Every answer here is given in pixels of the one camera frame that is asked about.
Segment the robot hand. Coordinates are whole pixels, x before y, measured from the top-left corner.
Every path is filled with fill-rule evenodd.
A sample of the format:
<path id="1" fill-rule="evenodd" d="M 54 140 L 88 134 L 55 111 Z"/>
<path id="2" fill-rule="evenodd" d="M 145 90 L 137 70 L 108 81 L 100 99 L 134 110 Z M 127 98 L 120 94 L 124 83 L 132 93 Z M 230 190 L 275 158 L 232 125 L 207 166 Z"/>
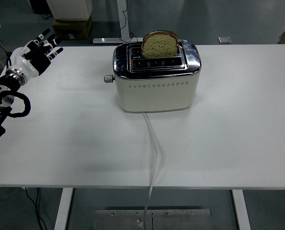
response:
<path id="1" fill-rule="evenodd" d="M 58 47 L 63 38 L 55 34 L 45 38 L 49 32 L 50 29 L 46 29 L 21 48 L 5 73 L 16 76 L 21 85 L 43 74 L 51 65 L 51 61 L 63 51 L 62 47 Z"/>

